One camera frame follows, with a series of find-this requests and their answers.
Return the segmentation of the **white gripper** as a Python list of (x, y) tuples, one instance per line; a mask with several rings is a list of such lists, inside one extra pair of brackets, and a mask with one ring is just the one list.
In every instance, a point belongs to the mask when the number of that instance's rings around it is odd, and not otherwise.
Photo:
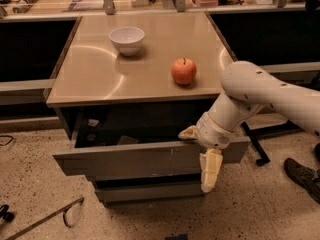
[(240, 117), (235, 114), (219, 117), (205, 112), (196, 126), (189, 126), (178, 134), (178, 138), (182, 140), (197, 138), (201, 146), (208, 148), (205, 153), (200, 154), (201, 190), (204, 193), (214, 189), (223, 162), (220, 150), (226, 149), (236, 138), (235, 130), (240, 122)]

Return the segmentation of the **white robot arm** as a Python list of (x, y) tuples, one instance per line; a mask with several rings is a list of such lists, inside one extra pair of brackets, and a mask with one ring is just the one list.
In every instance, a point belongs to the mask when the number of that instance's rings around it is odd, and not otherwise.
[(199, 156), (201, 190), (211, 192), (216, 184), (223, 155), (235, 130), (262, 108), (269, 108), (300, 128), (320, 134), (320, 92), (283, 82), (261, 67), (237, 61), (222, 72), (223, 92), (196, 124), (179, 133), (195, 139), (206, 149)]

